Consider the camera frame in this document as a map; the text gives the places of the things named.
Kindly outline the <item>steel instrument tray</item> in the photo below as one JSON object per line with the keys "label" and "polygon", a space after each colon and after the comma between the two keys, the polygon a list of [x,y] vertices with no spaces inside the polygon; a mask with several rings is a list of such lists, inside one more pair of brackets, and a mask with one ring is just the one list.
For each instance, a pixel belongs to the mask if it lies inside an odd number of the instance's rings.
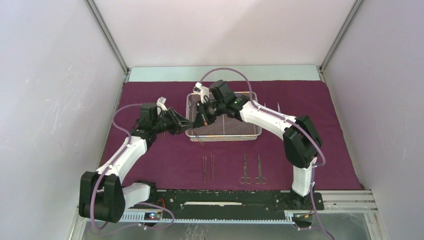
{"label": "steel instrument tray", "polygon": [[[199,100],[200,96],[195,93],[186,96],[186,118],[190,121],[195,120]],[[212,125],[196,128],[196,131],[203,142],[252,141],[262,134],[260,126],[229,118],[225,114],[218,116]],[[196,142],[192,129],[186,130],[185,134],[190,141]]]}

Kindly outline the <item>maroon surgical wrap cloth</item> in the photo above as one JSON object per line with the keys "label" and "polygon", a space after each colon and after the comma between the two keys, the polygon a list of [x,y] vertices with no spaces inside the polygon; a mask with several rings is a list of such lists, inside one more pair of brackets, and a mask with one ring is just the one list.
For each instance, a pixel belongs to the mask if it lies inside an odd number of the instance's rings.
{"label": "maroon surgical wrap cloth", "polygon": [[[166,98],[166,106],[186,113],[186,98],[192,92],[192,82],[130,82],[123,88],[122,111],[116,116],[119,127],[130,129],[139,117],[138,104]],[[318,80],[231,81],[233,91],[252,89],[261,104],[283,114],[307,115],[313,121],[322,140],[324,166],[315,170],[317,190],[359,190],[360,181],[344,140],[328,87]],[[214,154],[214,180],[211,173]],[[240,184],[243,159],[247,157],[251,184]],[[266,184],[256,184],[258,155]],[[207,156],[206,182],[203,178],[203,156]],[[284,144],[274,134],[263,131],[255,140],[192,142],[185,133],[159,136],[150,149],[131,168],[123,185],[136,181],[156,183],[160,189],[190,190],[289,190],[293,182],[293,167],[286,159]]]}

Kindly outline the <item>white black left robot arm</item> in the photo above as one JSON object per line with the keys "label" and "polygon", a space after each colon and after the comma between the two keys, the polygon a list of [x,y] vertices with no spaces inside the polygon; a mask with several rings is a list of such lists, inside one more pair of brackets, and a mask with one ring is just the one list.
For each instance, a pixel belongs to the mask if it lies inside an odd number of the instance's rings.
{"label": "white black left robot arm", "polygon": [[123,187],[123,180],[158,134],[179,135],[192,126],[192,121],[172,107],[164,109],[155,103],[141,105],[138,119],[116,153],[96,171],[86,171],[81,176],[79,215],[92,221],[117,223],[128,208],[138,203],[145,208],[156,206],[158,194],[151,190],[151,185],[136,182]]}

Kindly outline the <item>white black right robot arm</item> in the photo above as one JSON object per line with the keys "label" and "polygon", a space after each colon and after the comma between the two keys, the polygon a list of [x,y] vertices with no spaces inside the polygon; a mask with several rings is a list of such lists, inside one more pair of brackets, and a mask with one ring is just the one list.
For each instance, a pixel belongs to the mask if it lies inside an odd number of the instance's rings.
{"label": "white black right robot arm", "polygon": [[212,125],[217,117],[227,115],[240,122],[251,123],[274,134],[283,141],[286,159],[293,166],[291,204],[304,209],[311,202],[314,187],[314,168],[318,156],[322,156],[322,141],[312,120],[307,115],[295,117],[260,105],[246,95],[240,95],[229,103],[205,98],[195,104],[194,128]]}

